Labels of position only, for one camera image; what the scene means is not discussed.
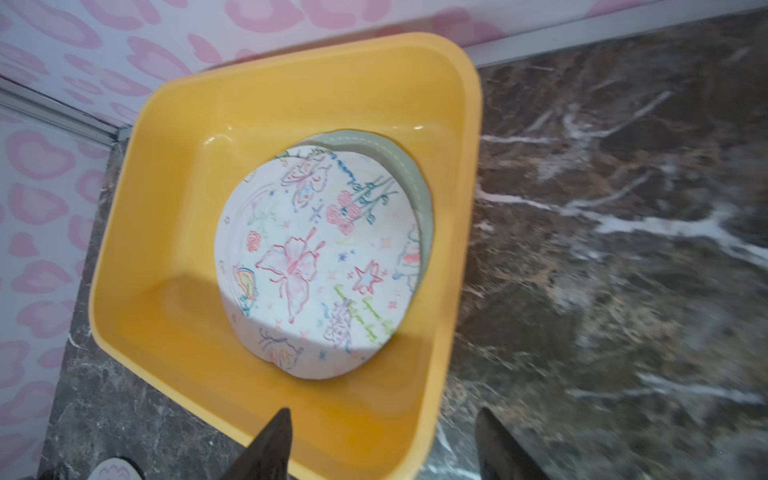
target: decorated paper plate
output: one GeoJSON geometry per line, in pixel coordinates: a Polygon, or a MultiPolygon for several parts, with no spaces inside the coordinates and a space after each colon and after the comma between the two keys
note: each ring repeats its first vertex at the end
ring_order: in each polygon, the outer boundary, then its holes
{"type": "Polygon", "coordinates": [[[141,476],[133,465],[115,457],[98,464],[88,480],[141,480],[141,476]]]}
{"type": "Polygon", "coordinates": [[[245,347],[291,375],[325,379],[355,369],[396,331],[419,278],[419,225],[379,162],[302,145],[237,185],[214,256],[245,347]]]}

